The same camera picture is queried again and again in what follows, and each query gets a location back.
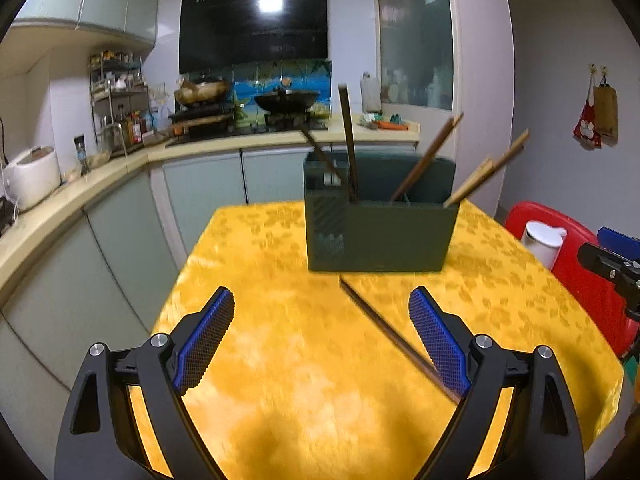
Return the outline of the dark brown wooden chopstick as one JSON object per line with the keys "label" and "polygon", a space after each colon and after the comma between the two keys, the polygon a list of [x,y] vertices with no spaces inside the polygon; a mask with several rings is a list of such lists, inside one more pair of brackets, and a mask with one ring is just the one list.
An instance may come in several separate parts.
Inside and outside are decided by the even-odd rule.
{"label": "dark brown wooden chopstick", "polygon": [[414,348],[404,336],[401,335],[401,333],[398,333],[398,331],[395,330],[393,326],[391,326],[390,323],[387,322],[377,310],[375,310],[374,307],[364,300],[342,276],[340,276],[340,287],[341,290],[349,296],[349,299],[356,304],[358,309],[385,336],[385,338],[389,340],[392,345],[399,350],[423,376],[425,376],[435,387],[439,388],[439,390],[449,400],[454,403],[460,402],[460,396],[445,386],[434,365],[430,361],[427,361],[427,359],[425,359],[424,356],[422,356],[422,354],[416,350],[416,348]]}

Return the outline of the light wooden chopstick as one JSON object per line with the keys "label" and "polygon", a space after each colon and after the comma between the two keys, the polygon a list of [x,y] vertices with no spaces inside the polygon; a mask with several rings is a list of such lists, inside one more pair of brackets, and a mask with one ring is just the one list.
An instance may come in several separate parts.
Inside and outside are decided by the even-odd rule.
{"label": "light wooden chopstick", "polygon": [[451,193],[448,200],[442,204],[444,207],[451,206],[454,201],[459,198],[476,180],[478,180],[483,174],[494,166],[494,161],[490,157],[486,157],[466,178],[466,180],[460,185],[454,192]]}

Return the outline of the black patterned chopstick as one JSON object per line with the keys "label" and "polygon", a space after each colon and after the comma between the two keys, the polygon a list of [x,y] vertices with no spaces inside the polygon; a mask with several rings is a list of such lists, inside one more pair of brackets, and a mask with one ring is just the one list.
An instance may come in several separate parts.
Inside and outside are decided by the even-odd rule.
{"label": "black patterned chopstick", "polygon": [[343,117],[343,126],[346,140],[346,148],[349,163],[349,186],[350,186],[350,199],[354,203],[359,202],[358,192],[358,172],[357,172],[357,159],[355,153],[355,138],[354,130],[352,130],[352,114],[350,114],[350,105],[348,97],[348,89],[346,84],[340,84],[338,86],[338,96],[340,97],[341,112]]}
{"label": "black patterned chopstick", "polygon": [[316,141],[314,136],[311,134],[311,132],[309,130],[309,127],[306,124],[303,124],[303,125],[300,126],[300,133],[304,136],[306,141],[312,146],[312,148],[314,149],[314,154],[316,154],[318,159],[320,159],[324,163],[324,166],[326,166],[326,169],[329,170],[329,172],[331,174],[333,174],[335,177],[337,177],[337,180],[340,181],[341,187],[344,188],[344,190],[347,191],[347,194],[349,195],[349,198],[353,202],[356,202],[358,200],[358,197],[357,197],[356,192],[352,188],[352,185],[349,183],[349,180],[347,178],[343,177],[337,171],[337,168],[333,165],[333,162],[331,162],[326,157],[326,154],[324,154],[324,151],[322,150],[320,144]]}

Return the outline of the light bamboo chopstick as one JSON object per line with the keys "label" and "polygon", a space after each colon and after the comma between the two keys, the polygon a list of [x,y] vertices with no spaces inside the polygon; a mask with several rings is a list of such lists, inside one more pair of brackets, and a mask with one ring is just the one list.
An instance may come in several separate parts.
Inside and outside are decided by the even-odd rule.
{"label": "light bamboo chopstick", "polygon": [[522,151],[528,141],[530,132],[525,129],[520,136],[511,144],[510,148],[496,161],[494,166],[489,169],[486,174],[483,174],[478,180],[476,180],[459,198],[457,198],[451,206],[457,205],[466,198],[474,194],[479,188],[481,188],[486,182],[495,177],[496,174],[506,165],[509,165],[513,159],[516,159]]}

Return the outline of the lower kitchen cabinets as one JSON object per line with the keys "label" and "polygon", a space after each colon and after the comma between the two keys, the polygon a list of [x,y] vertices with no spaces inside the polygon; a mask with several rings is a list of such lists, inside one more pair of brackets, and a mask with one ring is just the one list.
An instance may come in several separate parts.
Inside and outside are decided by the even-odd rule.
{"label": "lower kitchen cabinets", "polygon": [[146,172],[75,214],[1,299],[1,411],[46,477],[85,351],[141,344],[184,266],[169,252]]}

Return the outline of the red plastic stool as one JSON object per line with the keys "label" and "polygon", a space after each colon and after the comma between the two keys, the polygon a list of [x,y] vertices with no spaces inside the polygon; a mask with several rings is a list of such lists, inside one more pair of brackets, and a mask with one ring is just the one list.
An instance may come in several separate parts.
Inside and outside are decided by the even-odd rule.
{"label": "red plastic stool", "polygon": [[616,356],[622,358],[634,343],[639,324],[626,317],[625,300],[614,285],[584,269],[577,259],[580,246],[598,244],[596,234],[566,214],[530,200],[514,205],[504,226],[519,240],[529,221],[540,221],[567,232],[552,273],[586,310]]}

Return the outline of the white plastic jug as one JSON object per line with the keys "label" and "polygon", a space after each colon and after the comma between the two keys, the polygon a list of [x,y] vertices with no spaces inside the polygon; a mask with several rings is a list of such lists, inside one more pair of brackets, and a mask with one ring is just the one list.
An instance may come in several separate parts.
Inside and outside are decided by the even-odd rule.
{"label": "white plastic jug", "polygon": [[532,220],[525,225],[521,243],[546,269],[552,270],[566,237],[566,229]]}

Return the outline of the dark green utensil holder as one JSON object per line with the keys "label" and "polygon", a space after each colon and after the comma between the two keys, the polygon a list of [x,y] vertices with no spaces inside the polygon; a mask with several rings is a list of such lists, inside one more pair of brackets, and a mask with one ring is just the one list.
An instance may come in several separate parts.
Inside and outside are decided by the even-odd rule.
{"label": "dark green utensil holder", "polygon": [[359,200],[341,185],[348,155],[330,153],[330,171],[314,153],[304,161],[308,269],[316,272],[431,273],[442,270],[457,206],[445,207],[456,164],[435,158],[395,202],[390,196],[419,161],[415,152],[358,151]]}

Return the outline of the orange cloth on counter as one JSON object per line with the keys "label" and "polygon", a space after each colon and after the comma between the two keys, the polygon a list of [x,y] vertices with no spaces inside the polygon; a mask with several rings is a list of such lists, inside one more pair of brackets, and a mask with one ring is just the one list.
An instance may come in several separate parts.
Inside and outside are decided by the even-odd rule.
{"label": "orange cloth on counter", "polygon": [[408,131],[409,126],[397,117],[385,120],[380,114],[362,114],[358,119],[358,124],[371,130]]}

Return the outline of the white rice cooker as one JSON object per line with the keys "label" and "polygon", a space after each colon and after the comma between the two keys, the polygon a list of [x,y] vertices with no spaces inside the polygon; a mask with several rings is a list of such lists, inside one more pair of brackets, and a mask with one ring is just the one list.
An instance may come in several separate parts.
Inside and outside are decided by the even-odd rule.
{"label": "white rice cooker", "polygon": [[21,152],[3,170],[6,194],[19,211],[34,208],[61,185],[58,156],[53,146]]}

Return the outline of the frosted glass window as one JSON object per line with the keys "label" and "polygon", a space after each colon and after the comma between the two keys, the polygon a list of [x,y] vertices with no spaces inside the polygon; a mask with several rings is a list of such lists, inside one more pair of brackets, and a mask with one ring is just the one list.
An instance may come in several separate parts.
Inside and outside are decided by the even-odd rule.
{"label": "frosted glass window", "polygon": [[378,0],[382,100],[450,110],[454,37],[449,0]]}

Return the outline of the metal spice rack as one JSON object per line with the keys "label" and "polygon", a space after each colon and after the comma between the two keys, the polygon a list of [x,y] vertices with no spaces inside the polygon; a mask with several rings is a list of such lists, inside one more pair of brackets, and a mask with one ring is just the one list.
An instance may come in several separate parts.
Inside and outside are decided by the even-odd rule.
{"label": "metal spice rack", "polygon": [[149,86],[142,58],[132,52],[103,50],[89,58],[89,92],[94,136],[111,158],[143,148],[149,131]]}

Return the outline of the black gas stove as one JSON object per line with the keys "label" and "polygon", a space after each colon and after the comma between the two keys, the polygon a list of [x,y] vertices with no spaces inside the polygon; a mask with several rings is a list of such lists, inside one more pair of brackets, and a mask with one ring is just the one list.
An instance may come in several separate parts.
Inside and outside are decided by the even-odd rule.
{"label": "black gas stove", "polygon": [[236,108],[233,113],[189,119],[171,119],[168,145],[295,131],[303,124],[311,130],[326,130],[331,118],[330,108],[314,104],[302,114],[271,114],[257,106]]}

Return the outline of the black wok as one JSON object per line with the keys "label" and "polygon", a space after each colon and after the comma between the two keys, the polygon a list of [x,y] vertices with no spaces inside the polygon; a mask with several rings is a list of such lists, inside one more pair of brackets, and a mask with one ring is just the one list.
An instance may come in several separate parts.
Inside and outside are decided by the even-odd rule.
{"label": "black wok", "polygon": [[269,114],[304,114],[319,96],[319,91],[277,88],[255,96],[255,103]]}

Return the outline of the upper wall cabinets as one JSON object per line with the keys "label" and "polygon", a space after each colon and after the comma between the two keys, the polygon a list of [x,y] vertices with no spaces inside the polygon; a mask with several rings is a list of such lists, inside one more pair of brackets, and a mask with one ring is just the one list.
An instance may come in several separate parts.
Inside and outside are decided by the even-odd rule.
{"label": "upper wall cabinets", "polygon": [[62,39],[121,41],[154,47],[158,0],[26,0],[1,43],[19,56],[46,52]]}

